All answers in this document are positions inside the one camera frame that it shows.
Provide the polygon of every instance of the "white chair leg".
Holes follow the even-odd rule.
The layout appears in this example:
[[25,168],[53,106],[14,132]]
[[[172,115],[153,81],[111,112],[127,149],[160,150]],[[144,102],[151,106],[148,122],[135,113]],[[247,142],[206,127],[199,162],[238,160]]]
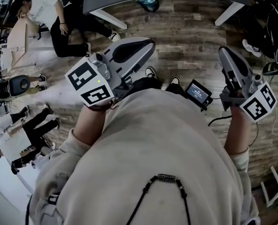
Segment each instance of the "white chair leg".
[[125,30],[128,28],[128,26],[124,22],[120,21],[119,19],[115,18],[114,16],[110,15],[102,9],[92,11],[91,14],[100,17],[101,19],[106,20],[111,24],[114,24],[115,26],[121,29]]
[[275,168],[273,166],[270,167],[271,171],[272,171],[272,174],[274,175],[276,181],[277,181],[277,184],[278,184],[278,174],[275,170]]
[[265,198],[265,201],[266,201],[266,206],[268,207],[269,206],[269,196],[267,194],[267,191],[266,191],[266,188],[265,188],[265,185],[263,182],[260,183],[261,187],[262,187],[262,190],[263,190],[263,194],[264,194],[264,198]]
[[215,21],[216,26],[222,25],[225,21],[227,21],[232,15],[234,15],[238,10],[242,9],[244,4],[233,2],[227,10],[224,11],[223,14],[220,15],[219,18]]

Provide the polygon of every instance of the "black pants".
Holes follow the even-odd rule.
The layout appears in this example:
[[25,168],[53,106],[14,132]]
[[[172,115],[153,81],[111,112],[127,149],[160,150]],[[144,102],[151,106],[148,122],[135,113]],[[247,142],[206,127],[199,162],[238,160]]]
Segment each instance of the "black pants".
[[58,122],[56,120],[51,120],[48,123],[40,126],[39,128],[35,128],[41,122],[45,120],[45,118],[50,114],[47,108],[44,108],[43,111],[37,114],[33,119],[29,120],[24,124],[23,129],[25,130],[26,135],[28,136],[31,145],[34,147],[42,146],[41,137],[56,128]]
[[11,118],[13,121],[13,124],[19,121],[21,118],[24,118],[26,116],[27,108],[24,107],[19,113],[11,114]]
[[[150,88],[161,89],[161,86],[162,86],[162,82],[155,79],[154,77],[143,77],[133,83],[133,88],[124,96],[124,98],[126,98],[130,94],[133,94],[135,92],[139,92],[139,91],[142,91],[145,89],[150,89]],[[178,84],[174,84],[174,83],[170,84],[167,87],[166,91],[172,92],[175,94],[179,94],[179,95],[183,96],[184,98],[187,98],[186,93],[184,92],[182,87]]]
[[[81,33],[85,31],[98,32],[105,37],[110,37],[112,30],[106,28],[97,21],[94,16],[85,16],[82,10],[70,4],[64,8],[65,22],[69,29],[69,34],[73,29],[79,29]],[[62,35],[60,30],[60,20],[57,18],[50,30],[55,53],[58,57],[83,57],[86,55],[87,47],[84,44],[68,45],[69,36]]]
[[276,47],[270,40],[266,26],[263,28],[256,20],[256,18],[267,19],[268,10],[266,4],[255,4],[251,7],[243,8],[238,15],[238,19],[245,31],[247,43],[259,48],[265,56],[273,59]]

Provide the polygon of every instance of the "beige sweatshirt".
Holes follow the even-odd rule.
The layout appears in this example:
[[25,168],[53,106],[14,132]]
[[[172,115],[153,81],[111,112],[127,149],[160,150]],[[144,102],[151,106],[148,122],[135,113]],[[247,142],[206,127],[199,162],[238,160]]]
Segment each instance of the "beige sweatshirt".
[[[192,225],[260,224],[248,151],[230,158],[191,101],[148,89],[118,105],[91,148],[71,130],[43,167],[30,205],[35,224],[43,201],[57,192],[59,173],[70,177],[56,205],[65,225],[126,224],[142,189],[159,173],[182,182]],[[154,182],[131,224],[186,225],[176,184]]]

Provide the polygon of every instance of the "cuff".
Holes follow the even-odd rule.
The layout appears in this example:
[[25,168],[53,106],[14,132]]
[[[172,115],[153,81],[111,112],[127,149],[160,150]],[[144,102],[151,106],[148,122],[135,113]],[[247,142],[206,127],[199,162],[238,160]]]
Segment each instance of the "cuff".
[[74,153],[77,156],[82,157],[90,148],[91,146],[79,141],[73,135],[73,130],[69,131],[69,135],[67,140],[60,146],[60,149],[64,152]]
[[249,152],[249,148],[243,153],[237,155],[230,155],[230,158],[232,159],[233,163],[235,164],[235,167],[237,168],[237,171],[247,172],[248,160],[249,160],[248,152]]

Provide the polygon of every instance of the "black sneaker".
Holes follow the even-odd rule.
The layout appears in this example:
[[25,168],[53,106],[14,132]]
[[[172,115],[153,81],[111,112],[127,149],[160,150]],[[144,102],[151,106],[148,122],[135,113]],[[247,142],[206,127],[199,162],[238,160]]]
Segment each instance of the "black sneaker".
[[47,86],[37,86],[39,88],[39,91],[44,91],[47,89]]
[[157,79],[156,71],[151,66],[149,66],[145,69],[145,76],[146,77],[154,77],[155,79]]
[[178,85],[181,85],[180,78],[177,77],[177,76],[172,77],[172,79],[170,80],[169,84],[178,84]]
[[55,129],[59,129],[59,128],[60,128],[60,119],[59,119],[59,118],[56,118],[55,120],[56,120],[57,123],[58,123],[58,125],[55,127]]
[[50,108],[50,106],[49,106],[48,103],[45,103],[45,104],[44,104],[44,108],[47,108],[47,109],[49,110],[49,113],[50,113],[50,114],[53,114],[53,113],[54,113],[53,110]]
[[46,76],[43,73],[39,74],[39,78],[41,78],[40,82],[46,82],[47,81],[47,78],[46,78]]

